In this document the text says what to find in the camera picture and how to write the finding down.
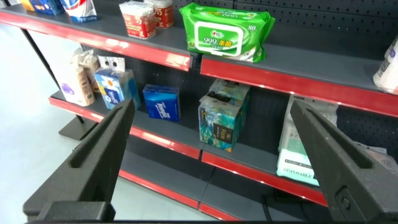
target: packaged product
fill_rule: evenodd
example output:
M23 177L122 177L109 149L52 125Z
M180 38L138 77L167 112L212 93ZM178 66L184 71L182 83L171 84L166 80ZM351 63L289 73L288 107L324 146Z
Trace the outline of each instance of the packaged product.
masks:
M231 152L246 120L250 86L217 79L200 99L200 140Z
M61 3L74 22L89 22L98 19L93 0L61 0Z
M191 3L180 8L187 32L188 50L259 62L266 53L262 43L275 18L268 12L251 12Z
M338 105L291 95L285 113L282 135L279 142L279 159L276 174L319 186L310 160L305 152L304 145L294 125L292 115L290 114L294 100L308 103L334 125L337 123L336 111Z
M398 95L397 38L387 50L379 70L373 75L373 82L380 90L395 95Z
M65 12L60 0L21 0L21 3L28 11L55 16Z
M129 1L119 6L127 34L141 39L148 39L156 34L155 9L152 3Z
M71 60L71 63L77 63L85 69L87 79L93 89L93 92L100 92L97 81L95 80L94 73L99 69L100 63L98 57L94 54L93 50L87 50L83 52L81 48L75 50Z
M169 28L174 24L173 0L145 0L154 5L156 10L156 26Z
M98 56L101 67L95 72L99 91L108 109L132 98L135 109L141 106L138 89L131 69L124 68L124 58Z
M95 101L84 68L77 63L52 68L60 89L68 102L88 106Z
M151 118L179 121L180 95L178 88L147 84L142 91Z

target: shelf base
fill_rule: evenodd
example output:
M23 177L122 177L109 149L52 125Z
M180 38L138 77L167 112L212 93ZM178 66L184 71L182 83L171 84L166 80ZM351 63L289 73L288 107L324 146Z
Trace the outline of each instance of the shelf base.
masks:
M82 118L82 120L84 121L84 123L81 123L77 117L74 118L58 133L62 136L66 136L81 141L98 124L97 122L86 118Z

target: red and white container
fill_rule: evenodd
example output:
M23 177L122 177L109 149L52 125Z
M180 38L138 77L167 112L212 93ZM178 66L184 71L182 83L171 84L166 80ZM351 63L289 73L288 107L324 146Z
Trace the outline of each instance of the red and white container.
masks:
M152 3L129 1L119 6L130 36L148 39L156 34L155 9Z
M173 0L145 0L155 6L156 26L169 28L174 24Z

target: red shelf edge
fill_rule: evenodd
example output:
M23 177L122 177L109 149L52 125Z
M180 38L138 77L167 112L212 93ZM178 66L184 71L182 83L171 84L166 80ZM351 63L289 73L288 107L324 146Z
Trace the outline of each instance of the red shelf edge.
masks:
M67 28L48 22L42 22L36 19L30 19L27 17L6 13L5 11L0 12L0 22L43 34L50 34L68 40L73 40L99 49L146 60L148 62L158 63L168 67L177 68L179 70L189 70L189 55L168 52L166 50L160 50L134 42L112 39L82 30Z
M304 186L302 184L298 184L278 177L276 175L268 174L266 172L250 168L248 166L233 162L229 159L225 159L205 151L203 151L201 161L212 166L230 171L234 174L256 180L262 184L270 185L271 187L283 190L285 192L302 197L320 205L327 206L325 197L320 191Z
M199 204L199 211L222 221L241 221L241 219L238 219L232 215L222 212L216 208L213 208L203 202L200 202Z
M85 110L77 105L74 105L73 103L69 103L63 100L58 100L52 97L49 98L49 101L50 104L53 106L80 115L84 118L93 120L95 122L101 122L101 120L104 118L102 114L97 114L89 110ZM167 139L162 136L158 136L154 133L150 133L148 131L135 127L131 127L130 134L138 138L144 139L146 141L152 142L154 144L160 145L162 147L166 147L167 149L192 157L194 159L199 159L200 150L194 147L190 147L185 144L175 142L171 139Z
M398 117L398 96L203 58L202 75Z
M194 200L194 199L192 199L190 197L184 196L182 194L176 193L176 192L174 192L172 190L169 190L169 189L166 189L164 187L161 187L161 186L159 186L157 184L154 184L152 182L149 182L148 180L142 179L142 178L140 178L140 177L138 177L138 176L136 176L134 174L131 174L131 173L125 171L125 170L121 169L119 171L119 176L121 176L121 177L123 177L123 178L125 178L127 180L130 180L131 182L139 184L139 185L141 185L143 187L151 189L151 190L153 190L155 192L158 192L158 193L160 193L162 195L168 196L169 198L172 198L172 199L174 199L174 200L176 200L176 201L178 201L180 203L183 203L185 205L188 205L190 207L193 207L193 208L196 208L196 209L198 209L198 207L199 207L199 202L198 201L196 201L196 200Z

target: store shelf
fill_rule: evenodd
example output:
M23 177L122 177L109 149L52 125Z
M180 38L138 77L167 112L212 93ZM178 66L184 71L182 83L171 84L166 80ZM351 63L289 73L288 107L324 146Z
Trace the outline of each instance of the store shelf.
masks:
M129 37L117 2L96 1L95 6L98 21L76 23L66 13L38 14L17 4L0 9L0 22L188 71L190 54L184 29L157 29L157 35L148 40Z
M65 101L61 91L54 93L49 98L49 101L51 105L96 122L100 122L104 115L109 112L100 95L96 95L96 101L92 105L86 107ZM198 131L181 125L186 122L184 118L190 119L187 116L183 116L179 123L174 123L161 119L149 118L147 113L136 111L130 134L198 159L200 156L200 149L203 147L204 143L200 142Z
M276 176L280 124L272 118L248 116L232 152L205 144L202 162L270 185L309 201L327 206L318 187Z
M331 221L325 207L300 201L299 198L296 202L281 202L274 196L274 189L270 186L216 169L199 210L221 220ZM267 219L264 207L267 207L271 220Z
M53 94L49 100L56 107L100 122L109 110L101 96L96 97L98 100L87 107L65 101L61 91ZM130 134L195 159L200 158L203 149L201 161L204 163L326 206L325 198L318 187L276 176L281 124L268 117L248 116L237 145L229 153L200 142L197 127L187 127L198 124L198 105L187 106L184 102L182 105L185 106L182 107L183 116L179 123L149 118L143 112L146 110L145 105L142 105L136 111Z
M119 175L198 208L213 169L198 160L131 136L127 141Z
M380 92L372 76L389 42L372 37L276 24L266 59L246 63L204 55L201 74L398 116L398 96Z

